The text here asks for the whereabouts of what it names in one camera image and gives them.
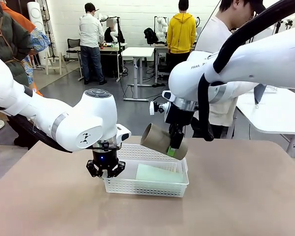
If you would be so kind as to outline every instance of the wooden stool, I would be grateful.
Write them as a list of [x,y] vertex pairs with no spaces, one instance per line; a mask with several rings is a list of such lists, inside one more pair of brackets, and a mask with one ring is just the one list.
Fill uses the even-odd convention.
[[[68,72],[68,69],[67,69],[67,65],[66,65],[66,62],[62,56],[62,53],[60,53],[60,56],[58,58],[53,58],[53,57],[50,57],[49,55],[49,52],[46,52],[45,53],[45,58],[47,59],[47,63],[46,63],[46,73],[47,75],[49,75],[49,69],[51,70],[54,70],[54,72],[56,73],[56,70],[59,70],[60,71],[60,75],[62,75],[62,68],[65,68],[66,71]],[[55,66],[54,63],[56,61],[59,61],[59,66]]]

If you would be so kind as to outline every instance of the backpack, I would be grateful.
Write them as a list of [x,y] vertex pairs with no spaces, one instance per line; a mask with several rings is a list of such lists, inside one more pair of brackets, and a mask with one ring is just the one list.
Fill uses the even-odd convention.
[[146,30],[144,30],[144,34],[145,38],[147,39],[147,44],[158,43],[156,33],[151,28],[147,28]]

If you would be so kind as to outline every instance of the black hair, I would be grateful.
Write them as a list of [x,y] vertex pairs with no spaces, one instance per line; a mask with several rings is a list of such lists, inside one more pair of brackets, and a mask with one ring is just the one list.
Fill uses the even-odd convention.
[[93,11],[96,11],[96,8],[95,8],[95,6],[90,2],[90,3],[85,4],[85,11],[86,11],[86,13],[87,13],[87,12],[93,12]]
[[179,0],[179,10],[186,11],[189,9],[189,0]]
[[[220,5],[220,11],[226,11],[230,6],[232,5],[233,0],[222,0],[221,5]],[[250,0],[244,0],[244,5],[249,3]]]

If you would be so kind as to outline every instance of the brown cup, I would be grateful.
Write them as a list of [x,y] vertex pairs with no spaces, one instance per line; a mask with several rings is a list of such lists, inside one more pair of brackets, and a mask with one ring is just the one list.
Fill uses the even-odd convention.
[[[162,130],[155,124],[150,124],[142,136],[141,145],[168,155],[167,153],[170,146],[170,135],[168,132]],[[175,151],[173,158],[182,160],[187,155],[187,152],[188,146],[183,141],[180,148]]]

